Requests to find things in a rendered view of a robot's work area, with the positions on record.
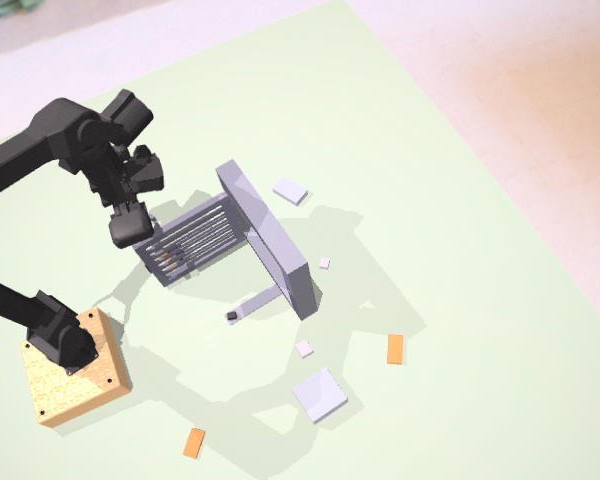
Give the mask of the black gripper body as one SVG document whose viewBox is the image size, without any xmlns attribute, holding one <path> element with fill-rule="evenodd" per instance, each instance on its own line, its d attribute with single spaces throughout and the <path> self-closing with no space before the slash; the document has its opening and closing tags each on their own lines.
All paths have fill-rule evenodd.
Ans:
<svg viewBox="0 0 600 480">
<path fill-rule="evenodd" d="M 129 149 L 121 144 L 113 145 L 120 158 L 119 170 L 109 179 L 102 182 L 91 182 L 92 193 L 98 192 L 103 208 L 113 206 L 116 218 L 108 224 L 113 243 L 118 249 L 124 249 L 153 236 L 154 228 L 145 209 L 141 209 L 139 200 L 129 202 L 121 182 L 128 179 L 124 162 L 130 159 Z M 128 203 L 127 203 L 128 202 Z"/>
</svg>

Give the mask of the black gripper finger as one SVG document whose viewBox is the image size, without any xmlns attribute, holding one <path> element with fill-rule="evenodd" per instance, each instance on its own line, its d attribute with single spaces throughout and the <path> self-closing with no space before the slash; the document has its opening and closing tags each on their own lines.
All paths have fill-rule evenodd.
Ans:
<svg viewBox="0 0 600 480">
<path fill-rule="evenodd" d="M 147 213 L 148 213 L 148 210 L 147 210 L 147 207 L 145 205 L 145 202 L 141 202 L 141 203 L 139 203 L 139 205 L 140 205 L 141 209 L 145 209 L 147 211 Z M 111 217 L 111 219 L 113 219 L 113 218 L 116 218 L 118 216 L 116 216 L 115 214 L 113 214 L 110 217 Z"/>
</svg>

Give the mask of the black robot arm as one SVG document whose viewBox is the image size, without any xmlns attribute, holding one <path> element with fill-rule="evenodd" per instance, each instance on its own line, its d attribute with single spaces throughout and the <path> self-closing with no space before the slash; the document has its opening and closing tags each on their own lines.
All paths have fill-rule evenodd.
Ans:
<svg viewBox="0 0 600 480">
<path fill-rule="evenodd" d="M 101 113 L 55 98 L 34 115 L 27 129 L 0 144 L 0 192 L 53 160 L 73 175 L 81 170 L 93 183 L 105 181 L 120 167 L 111 143 L 129 147 L 153 119 L 130 90 L 122 89 Z M 155 152 L 137 145 L 132 156 L 124 163 L 128 179 L 121 182 L 129 202 L 138 199 L 136 193 L 164 190 L 164 172 Z M 40 289 L 30 298 L 0 283 L 0 316 L 27 327 L 26 341 L 68 376 L 99 357 L 91 334 L 79 327 L 78 314 Z"/>
</svg>

